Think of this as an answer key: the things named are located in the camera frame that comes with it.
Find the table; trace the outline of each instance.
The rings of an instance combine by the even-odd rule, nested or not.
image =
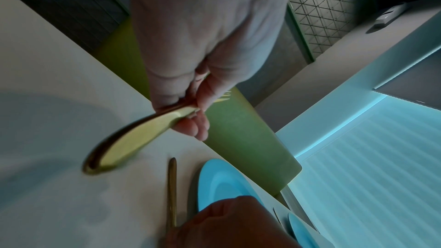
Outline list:
[[[220,156],[170,130],[123,168],[84,175],[88,152],[153,113],[150,101],[19,0],[0,3],[0,247],[155,247],[168,160],[178,162],[182,224],[193,175]],[[250,183],[271,212],[288,214]]]

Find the plate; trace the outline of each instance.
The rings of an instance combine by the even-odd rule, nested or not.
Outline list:
[[[198,211],[228,198],[253,196],[262,201],[246,178],[228,162],[221,159],[207,161],[198,181]]]
[[[299,220],[294,214],[290,213],[288,215],[289,223],[291,225],[291,229],[297,239],[297,242],[303,248],[319,248],[317,242],[312,238],[312,235],[309,233],[308,229]]]

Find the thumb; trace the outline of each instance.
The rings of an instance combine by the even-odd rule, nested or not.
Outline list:
[[[210,73],[203,80],[196,93],[198,107],[206,111],[216,99],[236,85],[235,82],[225,82]]]

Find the chair backrest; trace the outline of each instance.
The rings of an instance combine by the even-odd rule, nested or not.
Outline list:
[[[130,19],[94,52],[94,57],[149,98],[148,80]],[[234,87],[228,101],[207,110],[210,148],[271,195],[302,169],[251,104]]]

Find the hand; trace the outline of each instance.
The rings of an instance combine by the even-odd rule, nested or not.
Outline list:
[[[167,234],[166,248],[301,248],[253,197],[215,202]]]
[[[209,123],[204,111],[263,65],[287,1],[131,0],[153,108],[196,98],[202,111],[175,130],[205,140]]]

